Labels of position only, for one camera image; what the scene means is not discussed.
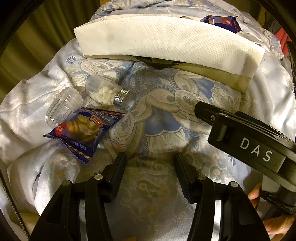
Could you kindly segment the right hand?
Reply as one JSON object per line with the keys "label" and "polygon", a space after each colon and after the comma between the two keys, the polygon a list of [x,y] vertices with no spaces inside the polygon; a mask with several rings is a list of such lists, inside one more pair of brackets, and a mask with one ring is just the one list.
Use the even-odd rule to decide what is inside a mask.
{"label": "right hand", "polygon": [[[257,184],[248,194],[252,206],[257,209],[260,193],[262,189],[262,183]],[[282,215],[279,217],[271,218],[263,221],[263,225],[269,235],[273,235],[271,240],[280,241],[283,239],[285,234],[291,228],[295,221],[295,214],[293,215]]]}

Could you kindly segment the left hand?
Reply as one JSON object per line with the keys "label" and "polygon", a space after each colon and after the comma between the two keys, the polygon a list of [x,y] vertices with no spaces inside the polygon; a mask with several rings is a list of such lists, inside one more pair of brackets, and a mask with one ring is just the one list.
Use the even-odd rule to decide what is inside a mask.
{"label": "left hand", "polygon": [[137,238],[136,237],[129,237],[129,238],[124,239],[123,241],[137,241]]}

